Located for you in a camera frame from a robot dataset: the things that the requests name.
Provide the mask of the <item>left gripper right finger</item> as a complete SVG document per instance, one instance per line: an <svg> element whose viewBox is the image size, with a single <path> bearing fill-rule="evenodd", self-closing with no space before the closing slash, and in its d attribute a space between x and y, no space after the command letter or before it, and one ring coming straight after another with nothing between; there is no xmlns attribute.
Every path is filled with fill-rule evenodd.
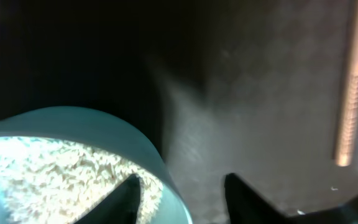
<svg viewBox="0 0 358 224"><path fill-rule="evenodd" d="M358 223L358 196L335 208L289 217L268 203L235 173L225 176L224 194L229 221L233 224Z"/></svg>

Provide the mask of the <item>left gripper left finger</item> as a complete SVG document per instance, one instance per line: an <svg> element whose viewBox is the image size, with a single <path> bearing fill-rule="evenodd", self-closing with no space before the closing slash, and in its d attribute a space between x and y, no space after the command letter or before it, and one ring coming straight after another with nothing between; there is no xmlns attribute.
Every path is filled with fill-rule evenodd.
<svg viewBox="0 0 358 224"><path fill-rule="evenodd" d="M131 174L75 224L136 224L140 193L140 179Z"/></svg>

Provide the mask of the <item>light blue rice bowl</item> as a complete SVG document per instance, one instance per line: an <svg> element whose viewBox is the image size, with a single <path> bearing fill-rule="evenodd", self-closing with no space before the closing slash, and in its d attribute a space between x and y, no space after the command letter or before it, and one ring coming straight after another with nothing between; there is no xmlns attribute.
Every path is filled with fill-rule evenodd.
<svg viewBox="0 0 358 224"><path fill-rule="evenodd" d="M124 120L58 106L0 121L0 223L75 223L131 174L136 223L191 223L157 149Z"/></svg>

